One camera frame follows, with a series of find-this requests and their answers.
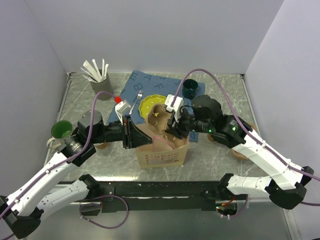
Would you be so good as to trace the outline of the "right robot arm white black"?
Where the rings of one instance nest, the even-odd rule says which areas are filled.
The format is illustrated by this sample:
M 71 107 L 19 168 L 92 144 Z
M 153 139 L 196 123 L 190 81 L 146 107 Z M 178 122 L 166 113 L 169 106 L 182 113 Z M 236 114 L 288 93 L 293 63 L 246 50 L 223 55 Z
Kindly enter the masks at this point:
M 182 139 L 190 132 L 209 134 L 214 141 L 245 156 L 267 175 L 244 177 L 226 173 L 220 180 L 215 195 L 230 199 L 235 195 L 269 198 L 277 206 L 292 210 L 301 204 L 307 193 L 306 184 L 314 171 L 284 158 L 267 144 L 258 133 L 241 118 L 223 114 L 219 102 L 208 95 L 195 97 L 187 111 L 183 98 L 168 95 L 165 110 L 171 114 L 166 133 Z

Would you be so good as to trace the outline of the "brown pulp cup carrier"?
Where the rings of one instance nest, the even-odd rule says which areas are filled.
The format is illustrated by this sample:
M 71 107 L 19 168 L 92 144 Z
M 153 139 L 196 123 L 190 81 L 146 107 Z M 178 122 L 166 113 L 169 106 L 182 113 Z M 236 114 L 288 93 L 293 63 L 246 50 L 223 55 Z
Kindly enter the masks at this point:
M 152 151 L 164 152 L 178 149 L 189 144 L 189 138 L 179 139 L 170 133 L 166 133 L 168 129 L 168 120 L 171 114 L 165 111 L 165 107 L 161 104 L 152 106 L 146 118 L 148 129 L 152 132 Z

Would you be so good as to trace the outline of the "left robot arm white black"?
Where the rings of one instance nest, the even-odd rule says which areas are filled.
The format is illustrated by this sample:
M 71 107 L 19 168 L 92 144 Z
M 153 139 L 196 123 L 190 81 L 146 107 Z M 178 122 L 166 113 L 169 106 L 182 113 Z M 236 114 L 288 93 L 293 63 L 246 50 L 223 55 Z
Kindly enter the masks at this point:
M 13 235 L 17 239 L 27 237 L 46 217 L 72 202 L 94 201 L 101 192 L 100 184 L 89 174 L 54 193 L 50 191 L 96 153 L 95 145 L 111 142 L 134 149 L 151 144 L 152 138 L 137 128 L 129 115 L 104 125 L 99 111 L 87 111 L 46 165 L 20 189 L 0 198 L 0 217 Z

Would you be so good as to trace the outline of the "brown paper cup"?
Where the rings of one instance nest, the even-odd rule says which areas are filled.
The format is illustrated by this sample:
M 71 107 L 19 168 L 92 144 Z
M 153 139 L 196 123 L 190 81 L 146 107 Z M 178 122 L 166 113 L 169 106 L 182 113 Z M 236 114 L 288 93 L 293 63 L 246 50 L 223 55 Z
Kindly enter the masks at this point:
M 210 142 L 212 142 L 212 143 L 216 143 L 217 141 L 212 137 L 212 135 L 211 134 L 207 134 L 207 139 L 210 141 Z

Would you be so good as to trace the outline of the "pink paper gift bag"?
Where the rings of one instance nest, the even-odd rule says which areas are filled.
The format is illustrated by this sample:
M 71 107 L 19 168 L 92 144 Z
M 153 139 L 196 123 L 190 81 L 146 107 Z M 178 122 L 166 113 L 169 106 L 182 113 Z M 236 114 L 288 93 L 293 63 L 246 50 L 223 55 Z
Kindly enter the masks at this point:
M 137 147 L 135 153 L 142 169 L 182 166 L 186 159 L 189 138 L 179 139 L 171 134 L 155 134 L 147 124 L 137 127 L 151 137 L 152 143 Z

